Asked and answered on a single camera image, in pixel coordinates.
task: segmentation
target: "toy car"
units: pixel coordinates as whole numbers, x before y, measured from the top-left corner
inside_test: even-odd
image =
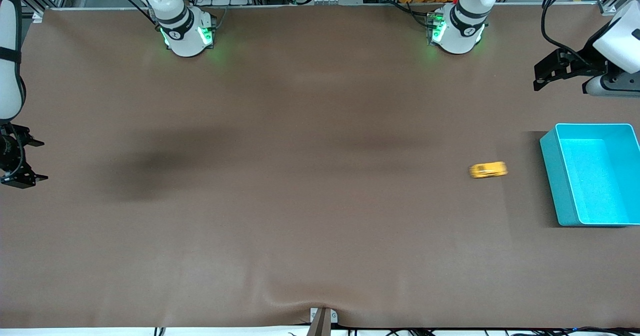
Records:
[[[469,167],[469,174],[473,178],[498,177],[507,174],[504,162],[478,163]]]

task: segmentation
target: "blue storage box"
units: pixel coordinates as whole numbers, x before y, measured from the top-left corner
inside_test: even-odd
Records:
[[[640,225],[640,147],[633,126],[558,123],[540,145],[561,225]]]

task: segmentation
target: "brown table surface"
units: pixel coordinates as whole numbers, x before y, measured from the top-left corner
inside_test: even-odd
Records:
[[[608,21],[558,6],[576,48]],[[0,326],[640,326],[640,228],[560,227],[538,144],[640,100],[533,92],[538,6],[468,55],[391,7],[231,10],[181,59],[137,12],[46,12],[0,190]],[[475,180],[468,166],[509,174]]]

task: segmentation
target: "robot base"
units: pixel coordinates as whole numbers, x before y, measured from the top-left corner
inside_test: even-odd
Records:
[[[474,28],[471,28],[474,32],[471,37],[463,36],[452,24],[451,10],[453,7],[452,3],[446,4],[434,11],[435,16],[429,17],[434,28],[432,30],[427,29],[427,39],[430,44],[438,45],[448,53],[462,55],[471,51],[480,42],[485,26],[483,25],[477,32]]]
[[[163,33],[166,48],[180,57],[194,57],[207,48],[212,49],[216,36],[216,19],[197,7],[189,9],[193,12],[194,22],[182,40],[171,39]]]

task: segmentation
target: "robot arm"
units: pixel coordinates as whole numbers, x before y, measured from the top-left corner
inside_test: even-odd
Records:
[[[0,124],[14,119],[25,103],[20,79],[21,22],[20,0],[0,0]]]
[[[18,188],[35,186],[48,177],[35,174],[25,160],[24,146],[42,146],[29,129],[10,123],[25,103],[20,77],[22,5],[0,0],[0,183]]]
[[[640,4],[631,1],[577,52],[558,48],[535,65],[534,90],[555,80],[591,76],[582,92],[592,96],[640,97]]]
[[[164,43],[176,55],[193,57],[213,46],[215,20],[197,7],[187,7],[183,0],[141,0],[153,10],[160,24]]]
[[[471,51],[480,41],[485,28],[485,20],[496,0],[458,0],[447,4],[435,13],[442,14],[442,21],[436,24],[430,35],[432,43],[449,53],[461,55]]]

